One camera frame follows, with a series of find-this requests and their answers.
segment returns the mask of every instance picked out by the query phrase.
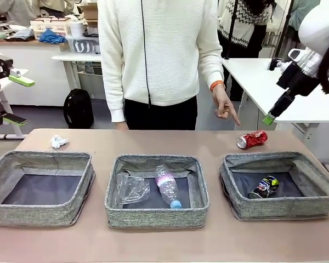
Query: red soda can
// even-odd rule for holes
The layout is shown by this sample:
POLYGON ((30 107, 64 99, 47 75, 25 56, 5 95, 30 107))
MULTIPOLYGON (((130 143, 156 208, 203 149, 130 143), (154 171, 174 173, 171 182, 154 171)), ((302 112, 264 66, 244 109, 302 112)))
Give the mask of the red soda can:
POLYGON ((264 130, 258 130, 254 133, 241 135, 237 140, 237 146, 240 149, 249 149, 255 146, 263 145, 267 140, 267 133, 264 130))

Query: black backpack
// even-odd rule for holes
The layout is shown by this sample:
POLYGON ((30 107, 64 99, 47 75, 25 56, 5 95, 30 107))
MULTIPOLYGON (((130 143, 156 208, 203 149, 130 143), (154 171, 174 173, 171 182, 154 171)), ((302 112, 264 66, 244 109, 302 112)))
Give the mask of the black backpack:
POLYGON ((72 90, 64 104, 64 116, 70 129, 90 129, 94 123, 92 101, 86 90, 72 90))

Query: pink label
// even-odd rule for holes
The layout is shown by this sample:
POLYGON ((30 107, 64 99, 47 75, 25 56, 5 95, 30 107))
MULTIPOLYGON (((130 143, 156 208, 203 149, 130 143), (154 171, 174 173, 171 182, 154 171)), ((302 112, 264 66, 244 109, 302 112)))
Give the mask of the pink label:
POLYGON ((165 174, 161 177, 156 178, 156 183, 159 187, 162 184, 164 184, 165 182, 170 182, 170 181, 175 181, 175 179, 173 178, 173 176, 171 174, 165 174))

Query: orange wristband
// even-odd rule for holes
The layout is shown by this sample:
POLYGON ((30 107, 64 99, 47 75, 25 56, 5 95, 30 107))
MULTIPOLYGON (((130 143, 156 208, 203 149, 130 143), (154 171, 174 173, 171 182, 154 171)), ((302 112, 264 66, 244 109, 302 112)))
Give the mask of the orange wristband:
POLYGON ((210 91, 212 92, 213 91, 213 89, 217 86, 217 85, 219 85, 219 84, 223 84, 224 85, 224 82, 223 81, 215 81, 215 82, 213 82, 212 83, 212 85, 210 86, 210 91))

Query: black soda can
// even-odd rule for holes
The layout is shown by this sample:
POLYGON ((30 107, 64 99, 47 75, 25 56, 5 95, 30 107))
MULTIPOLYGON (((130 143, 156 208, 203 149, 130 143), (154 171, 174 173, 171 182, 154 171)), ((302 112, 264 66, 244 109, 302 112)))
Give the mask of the black soda can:
POLYGON ((248 194, 249 199, 268 198, 276 192, 279 187, 278 180, 271 175, 262 179, 259 185, 248 194))

